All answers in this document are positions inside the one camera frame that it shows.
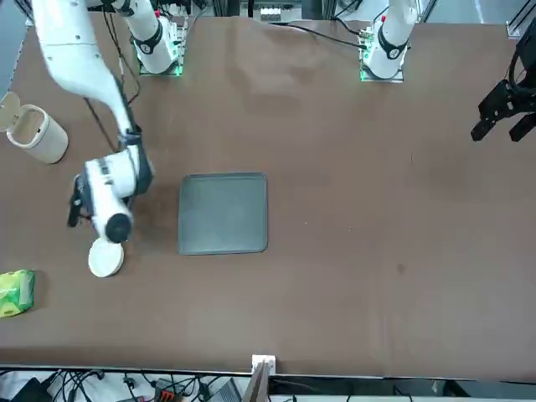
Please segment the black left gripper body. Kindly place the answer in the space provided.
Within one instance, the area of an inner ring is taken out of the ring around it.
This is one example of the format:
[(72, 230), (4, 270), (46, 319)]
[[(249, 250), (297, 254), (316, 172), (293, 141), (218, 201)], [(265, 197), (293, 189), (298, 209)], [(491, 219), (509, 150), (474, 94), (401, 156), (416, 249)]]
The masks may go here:
[[(518, 62), (524, 77), (519, 80)], [(527, 28), (517, 42), (508, 69), (508, 84), (512, 91), (513, 114), (535, 110), (535, 29)]]

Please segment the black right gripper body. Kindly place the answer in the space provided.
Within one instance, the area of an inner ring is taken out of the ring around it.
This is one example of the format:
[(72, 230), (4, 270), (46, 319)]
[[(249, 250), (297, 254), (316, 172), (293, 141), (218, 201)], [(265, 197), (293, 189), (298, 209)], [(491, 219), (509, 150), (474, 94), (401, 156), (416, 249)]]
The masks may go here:
[(75, 176), (73, 191), (70, 196), (70, 210), (67, 218), (67, 226), (74, 228), (85, 219), (94, 226), (93, 198), (88, 173), (80, 173)]

